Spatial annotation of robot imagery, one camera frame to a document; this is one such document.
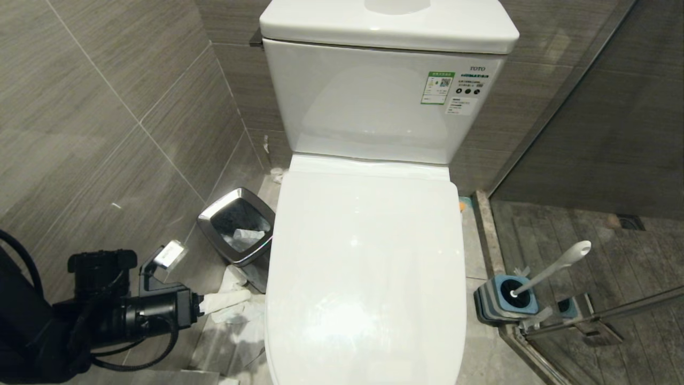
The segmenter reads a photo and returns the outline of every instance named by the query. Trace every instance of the toilet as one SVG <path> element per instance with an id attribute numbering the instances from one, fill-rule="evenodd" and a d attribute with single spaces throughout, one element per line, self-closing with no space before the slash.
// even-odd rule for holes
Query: toilet
<path id="1" fill-rule="evenodd" d="M 273 383 L 455 384 L 448 164 L 518 31 L 496 0 L 272 0 L 260 24 L 294 152 L 266 294 Z"/>

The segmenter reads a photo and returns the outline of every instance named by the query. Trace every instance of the gray floor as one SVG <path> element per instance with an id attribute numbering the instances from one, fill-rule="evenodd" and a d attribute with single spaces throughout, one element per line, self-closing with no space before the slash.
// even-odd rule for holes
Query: gray floor
<path id="1" fill-rule="evenodd" d="M 278 204 L 280 185 L 269 177 L 259 191 L 259 196 L 274 210 Z M 466 251 L 466 285 L 468 298 L 487 278 L 482 248 L 480 247 L 473 207 L 469 199 L 463 199 L 464 242 Z M 459 384 L 468 385 L 528 385 L 543 384 L 537 375 L 501 340 L 498 331 L 477 321 L 472 301 L 468 301 L 468 324 L 466 346 L 458 378 Z M 263 342 L 235 344 L 241 333 L 234 326 L 217 325 L 207 321 L 192 359 L 192 368 L 215 371 L 239 380 L 240 385 L 270 385 L 271 379 L 265 354 L 259 349 Z"/>
<path id="2" fill-rule="evenodd" d="M 539 273 L 579 240 L 592 251 L 536 287 L 544 305 L 589 293 L 597 310 L 684 285 L 684 223 L 643 218 L 646 231 L 622 229 L 615 215 L 493 201 L 510 272 Z M 591 348 L 571 331 L 537 341 L 547 359 L 578 384 L 684 384 L 684 303 L 614 321 L 621 345 Z"/>

